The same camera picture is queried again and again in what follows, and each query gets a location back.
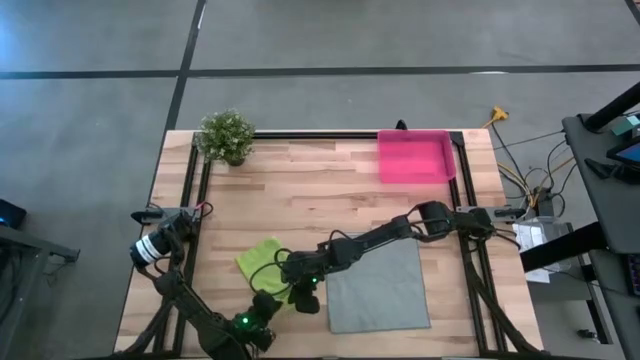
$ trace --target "table leg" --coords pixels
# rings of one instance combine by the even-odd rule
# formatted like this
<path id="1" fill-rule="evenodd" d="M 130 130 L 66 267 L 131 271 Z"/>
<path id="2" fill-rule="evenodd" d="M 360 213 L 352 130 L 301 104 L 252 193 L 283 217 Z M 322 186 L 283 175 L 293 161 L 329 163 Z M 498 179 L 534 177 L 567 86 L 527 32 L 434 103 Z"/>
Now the table leg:
<path id="1" fill-rule="evenodd" d="M 525 272 L 607 246 L 600 223 L 594 222 L 520 254 Z"/>

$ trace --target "black stand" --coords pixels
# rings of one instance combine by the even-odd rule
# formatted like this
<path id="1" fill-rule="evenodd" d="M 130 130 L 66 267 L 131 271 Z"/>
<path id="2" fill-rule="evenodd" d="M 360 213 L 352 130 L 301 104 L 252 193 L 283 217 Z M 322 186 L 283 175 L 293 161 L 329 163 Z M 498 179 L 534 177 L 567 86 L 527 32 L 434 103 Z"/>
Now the black stand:
<path id="1" fill-rule="evenodd" d="M 600 223 L 594 222 L 574 232 L 536 246 L 520 254 L 524 272 L 607 247 Z"/>
<path id="2" fill-rule="evenodd" d="M 593 159 L 585 159 L 584 163 L 600 179 L 615 178 L 626 184 L 640 184 L 640 169 L 625 164 L 603 164 Z"/>

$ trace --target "black monitor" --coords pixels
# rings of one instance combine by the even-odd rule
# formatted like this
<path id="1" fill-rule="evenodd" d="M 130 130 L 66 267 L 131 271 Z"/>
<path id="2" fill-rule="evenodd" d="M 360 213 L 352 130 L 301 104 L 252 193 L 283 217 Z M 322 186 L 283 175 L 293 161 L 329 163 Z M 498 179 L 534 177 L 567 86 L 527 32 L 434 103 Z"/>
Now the black monitor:
<path id="1" fill-rule="evenodd" d="M 626 165 L 640 167 L 640 136 L 607 151 L 607 157 Z"/>

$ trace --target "plant pot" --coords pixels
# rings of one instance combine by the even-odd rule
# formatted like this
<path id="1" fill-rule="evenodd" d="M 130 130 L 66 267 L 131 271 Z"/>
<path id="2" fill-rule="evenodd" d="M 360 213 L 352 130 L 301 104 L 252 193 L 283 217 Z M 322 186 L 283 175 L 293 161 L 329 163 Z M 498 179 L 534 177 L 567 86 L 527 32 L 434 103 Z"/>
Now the plant pot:
<path id="1" fill-rule="evenodd" d="M 224 161 L 226 161 L 229 166 L 240 166 L 244 164 L 244 158 L 224 159 Z"/>

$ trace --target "monitor stand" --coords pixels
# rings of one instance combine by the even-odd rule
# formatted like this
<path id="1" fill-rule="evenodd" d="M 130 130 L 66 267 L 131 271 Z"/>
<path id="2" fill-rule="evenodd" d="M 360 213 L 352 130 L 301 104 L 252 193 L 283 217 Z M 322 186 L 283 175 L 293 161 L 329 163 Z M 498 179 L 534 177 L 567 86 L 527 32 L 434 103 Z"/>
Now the monitor stand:
<path id="1" fill-rule="evenodd" d="M 625 164 L 603 164 L 593 159 L 585 159 L 587 167 L 600 179 L 616 178 L 630 185 L 640 184 L 640 169 Z"/>

